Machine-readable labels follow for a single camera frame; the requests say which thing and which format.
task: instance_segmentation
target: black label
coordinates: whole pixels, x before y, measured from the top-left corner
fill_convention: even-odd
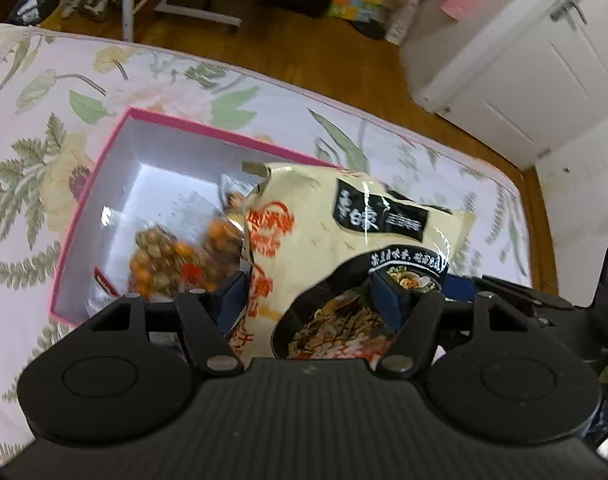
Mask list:
[[[430,277],[441,286],[449,272],[446,257],[425,247],[391,245],[366,256],[370,265],[369,274],[379,269],[404,266],[407,270]]]
[[[363,193],[343,180],[337,180],[333,218],[351,231],[396,233],[421,242],[428,211],[381,195]]]

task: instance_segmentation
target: white cabinet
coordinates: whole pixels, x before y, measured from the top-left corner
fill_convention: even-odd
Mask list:
[[[608,0],[569,1],[438,110],[520,168],[608,115]]]

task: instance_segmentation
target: screw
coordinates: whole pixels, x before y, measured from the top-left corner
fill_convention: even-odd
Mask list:
[[[389,355],[382,360],[382,366],[389,372],[403,374],[413,368],[413,358],[406,355]]]
[[[206,361],[207,367],[214,372],[231,372],[238,364],[232,355],[213,355]]]

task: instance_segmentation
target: floral bedspread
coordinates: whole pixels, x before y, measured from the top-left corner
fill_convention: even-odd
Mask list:
[[[0,50],[0,463],[31,441],[17,378],[69,330],[46,310],[60,241],[94,160],[129,106],[370,171],[420,203],[472,210],[474,229],[451,272],[530,285],[522,203],[495,168],[257,73],[23,28]]]

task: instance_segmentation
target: plastic bag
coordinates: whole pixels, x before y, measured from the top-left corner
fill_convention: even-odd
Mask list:
[[[399,200],[364,173],[282,163],[246,169],[266,180],[245,201],[244,254],[253,268],[230,337],[245,363],[273,355],[271,334],[289,308],[311,312],[316,301],[314,312],[374,270],[440,288],[474,222],[467,211]]]

